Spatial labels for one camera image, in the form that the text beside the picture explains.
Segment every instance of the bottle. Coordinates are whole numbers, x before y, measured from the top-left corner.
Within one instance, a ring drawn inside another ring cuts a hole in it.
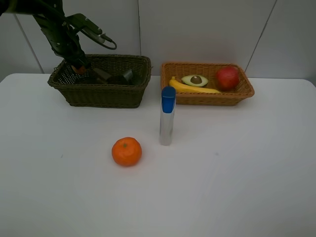
[[[176,90],[172,86],[166,86],[161,91],[159,133],[159,142],[164,146],[169,146],[171,144],[175,105]]]

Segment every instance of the wall seam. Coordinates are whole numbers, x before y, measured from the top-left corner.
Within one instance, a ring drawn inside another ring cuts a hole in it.
[[[17,24],[18,24],[18,26],[19,26],[19,28],[20,28],[20,30],[21,30],[21,32],[22,32],[22,34],[23,34],[23,36],[24,36],[24,38],[25,38],[25,40],[26,40],[26,42],[27,42],[27,44],[28,44],[28,46],[30,47],[31,52],[33,53],[33,56],[35,57],[35,60],[36,60],[36,62],[37,62],[37,64],[38,64],[38,66],[39,66],[39,69],[40,69],[41,73],[44,74],[45,72],[44,72],[43,68],[41,67],[41,64],[40,64],[40,62],[39,62],[39,59],[37,58],[37,56],[36,56],[36,54],[35,54],[35,52],[34,52],[32,46],[31,46],[31,43],[30,43],[29,39],[27,38],[27,36],[26,36],[26,34],[25,34],[25,31],[24,31],[24,29],[23,29],[23,27],[22,27],[22,25],[21,25],[21,23],[20,23],[18,17],[16,16],[16,14],[13,14],[13,15],[14,15],[14,18],[15,18],[15,20],[16,20],[16,22],[17,22]]]
[[[141,39],[141,34],[140,34],[140,14],[139,14],[139,0],[137,0],[137,7],[138,7],[138,32],[139,32],[139,50],[140,50],[140,55],[142,55],[142,39]]]
[[[276,3],[277,3],[277,0],[276,0],[275,3],[273,4],[273,7],[272,7],[272,9],[271,9],[271,11],[270,11],[270,14],[269,14],[269,16],[268,16],[268,18],[267,18],[267,21],[266,21],[266,23],[265,23],[265,25],[264,25],[264,27],[263,27],[263,29],[262,29],[262,32],[261,32],[261,34],[260,34],[260,36],[259,36],[259,38],[258,38],[258,41],[257,41],[257,43],[256,43],[256,46],[255,46],[255,48],[254,48],[253,51],[252,51],[252,54],[251,54],[251,56],[250,56],[250,59],[249,59],[249,62],[248,62],[248,64],[247,64],[247,66],[246,66],[245,72],[247,72],[247,69],[248,69],[248,66],[249,66],[249,64],[250,64],[250,61],[251,61],[251,59],[252,59],[252,57],[253,57],[253,55],[254,55],[256,49],[257,49],[257,46],[258,46],[259,41],[260,41],[260,39],[261,39],[261,37],[262,37],[262,35],[263,35],[263,32],[264,32],[265,29],[266,29],[266,26],[267,26],[268,21],[269,21],[269,19],[270,19],[270,17],[271,17],[271,14],[272,14],[272,12],[273,12],[275,6],[276,6]]]

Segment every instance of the orange wicker basket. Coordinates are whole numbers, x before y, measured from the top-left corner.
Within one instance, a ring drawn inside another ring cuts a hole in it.
[[[172,77],[181,81],[182,77],[188,75],[202,75],[208,79],[207,88],[217,89],[216,72],[225,66],[234,66],[239,70],[239,84],[234,90],[219,94],[181,92],[176,94],[177,104],[233,106],[246,98],[252,97],[255,91],[244,71],[236,64],[164,63],[161,68],[161,89],[168,86]]]

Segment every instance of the dark green wicker basket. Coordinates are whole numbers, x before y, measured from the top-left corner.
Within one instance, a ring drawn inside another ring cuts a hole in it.
[[[137,108],[151,76],[150,59],[132,55],[87,55],[90,69],[84,75],[77,75],[65,60],[55,69],[48,84],[66,98],[71,106],[102,108]],[[132,69],[143,80],[138,86],[80,84],[89,79],[93,68],[102,69],[112,76],[119,76]]]

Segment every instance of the robotic arm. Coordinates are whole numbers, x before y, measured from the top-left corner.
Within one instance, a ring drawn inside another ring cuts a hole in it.
[[[33,15],[54,53],[70,63],[78,74],[89,67],[79,44],[79,31],[105,48],[117,48],[117,44],[84,15],[65,17],[62,0],[0,0],[0,15],[3,12]],[[105,41],[114,46],[106,46]]]

